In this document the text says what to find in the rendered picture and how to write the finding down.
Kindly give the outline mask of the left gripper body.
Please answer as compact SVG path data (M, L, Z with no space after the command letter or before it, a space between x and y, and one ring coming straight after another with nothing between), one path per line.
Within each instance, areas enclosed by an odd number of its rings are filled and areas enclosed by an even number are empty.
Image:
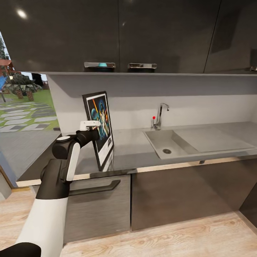
M88 144L90 141L97 141L100 139L99 130L87 130L87 131L78 130L76 131L76 134L82 134L86 138L86 144Z

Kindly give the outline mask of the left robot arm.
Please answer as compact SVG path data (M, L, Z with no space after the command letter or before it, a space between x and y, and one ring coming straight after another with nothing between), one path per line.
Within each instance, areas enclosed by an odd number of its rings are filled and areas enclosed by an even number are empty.
M24 227L11 247L0 257L59 257L63 249L67 201L80 148L100 139L99 121L81 121L75 135L59 137L50 159L41 172L41 184Z

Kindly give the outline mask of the poster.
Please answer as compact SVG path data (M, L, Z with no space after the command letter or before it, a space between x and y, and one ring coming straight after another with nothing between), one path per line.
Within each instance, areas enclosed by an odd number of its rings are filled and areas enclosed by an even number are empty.
M114 147L107 93L106 91L95 92L82 95L82 98L87 113L87 120L99 121L101 123L100 127L89 127L90 130L99 130L100 139L92 142L98 169L101 171Z

